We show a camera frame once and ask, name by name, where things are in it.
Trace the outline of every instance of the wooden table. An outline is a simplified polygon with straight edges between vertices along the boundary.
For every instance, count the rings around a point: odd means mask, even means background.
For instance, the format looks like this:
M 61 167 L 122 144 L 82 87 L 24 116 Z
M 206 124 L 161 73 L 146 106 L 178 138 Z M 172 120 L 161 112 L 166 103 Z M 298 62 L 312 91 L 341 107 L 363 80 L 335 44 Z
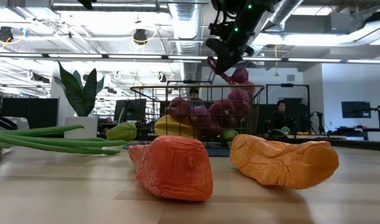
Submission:
M 211 158 L 205 203 L 161 200 L 135 180 L 127 152 L 86 156 L 14 148 L 0 155 L 0 224 L 380 224 L 380 152 L 337 149 L 340 168 L 308 190 L 262 187 Z

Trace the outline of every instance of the person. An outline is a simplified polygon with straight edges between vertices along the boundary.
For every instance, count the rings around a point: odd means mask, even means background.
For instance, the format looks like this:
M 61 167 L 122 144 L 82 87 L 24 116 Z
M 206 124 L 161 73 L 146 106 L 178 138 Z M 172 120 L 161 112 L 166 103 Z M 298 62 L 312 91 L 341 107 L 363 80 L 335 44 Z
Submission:
M 295 124 L 294 119 L 290 115 L 286 114 L 285 109 L 285 102 L 283 100 L 279 100 L 277 102 L 277 111 L 272 113 L 268 121 L 269 131 L 273 129 L 282 130 L 285 127 L 287 127 L 289 130 L 292 130 Z
M 199 92 L 197 88 L 190 89 L 189 102 L 190 102 L 190 109 L 193 109 L 193 107 L 196 107 L 196 106 L 204 105 L 204 103 L 202 102 L 202 99 L 199 98 Z

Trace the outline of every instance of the potted plant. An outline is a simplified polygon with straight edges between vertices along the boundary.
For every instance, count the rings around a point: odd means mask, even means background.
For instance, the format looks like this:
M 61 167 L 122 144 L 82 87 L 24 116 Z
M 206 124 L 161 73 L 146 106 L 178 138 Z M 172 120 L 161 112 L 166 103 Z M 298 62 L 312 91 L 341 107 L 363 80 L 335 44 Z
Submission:
M 87 77 L 85 86 L 78 71 L 73 74 L 66 71 L 59 62 L 60 77 L 54 77 L 56 84 L 60 85 L 68 99 L 68 102 L 77 113 L 77 117 L 65 118 L 65 125 L 82 125 L 84 129 L 78 129 L 64 133 L 64 138 L 95 138 L 97 136 L 97 118 L 89 118 L 96 102 L 97 93 L 103 89 L 104 77 L 98 82 L 96 68 Z

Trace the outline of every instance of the metal basket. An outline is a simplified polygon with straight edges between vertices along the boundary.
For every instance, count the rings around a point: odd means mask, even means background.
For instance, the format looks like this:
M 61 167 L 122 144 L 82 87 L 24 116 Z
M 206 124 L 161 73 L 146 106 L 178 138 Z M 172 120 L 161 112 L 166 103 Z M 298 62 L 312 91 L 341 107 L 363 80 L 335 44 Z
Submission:
M 159 119 L 163 119 L 166 122 L 166 133 L 163 135 L 169 135 L 170 131 L 175 131 L 175 135 L 186 136 L 202 141 L 206 147 L 227 147 L 227 144 L 222 144 L 220 136 L 209 136 L 208 133 L 212 132 L 212 128 L 209 126 L 203 127 L 188 125 L 187 121 L 178 122 L 178 127 L 172 128 L 168 127 L 168 118 L 165 115 L 169 115 L 168 106 L 170 102 L 177 97 L 185 98 L 186 92 L 191 88 L 197 88 L 199 90 L 199 97 L 202 100 L 187 100 L 190 104 L 190 109 L 198 105 L 204 105 L 209 109 L 212 104 L 220 99 L 227 98 L 228 94 L 236 88 L 242 89 L 254 89 L 254 94 L 250 97 L 250 100 L 245 102 L 250 106 L 249 112 L 247 114 L 216 114 L 212 115 L 205 114 L 205 116 L 210 116 L 209 119 L 214 119 L 219 123 L 221 130 L 234 129 L 239 134 L 255 134 L 257 129 L 257 121 L 259 115 L 259 104 L 261 92 L 265 89 L 262 85 L 183 85 L 181 83 L 175 83 L 175 85 L 166 86 L 134 86 L 131 88 L 135 92 L 135 101 L 138 103 L 146 104 L 146 110 L 144 114 L 139 114 L 140 118 L 137 121 L 138 128 L 138 139 L 140 144 L 149 144 L 155 138 L 158 137 L 156 130 L 154 129 L 154 124 Z M 238 105 L 238 103 L 244 103 L 241 100 L 232 101 L 233 104 Z M 185 114 L 185 117 L 194 116 L 191 112 Z M 224 119 L 226 116 L 232 116 L 235 119 L 235 125 L 225 126 Z

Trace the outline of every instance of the white plant pot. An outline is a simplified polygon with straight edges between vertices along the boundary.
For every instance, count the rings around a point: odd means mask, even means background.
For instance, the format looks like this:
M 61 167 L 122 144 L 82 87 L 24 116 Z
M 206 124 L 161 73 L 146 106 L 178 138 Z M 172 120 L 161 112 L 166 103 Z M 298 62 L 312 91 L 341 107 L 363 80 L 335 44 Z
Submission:
M 67 117 L 65 118 L 65 125 L 82 125 L 84 129 L 76 129 L 64 133 L 64 138 L 95 138 L 97 137 L 97 118 L 88 117 Z

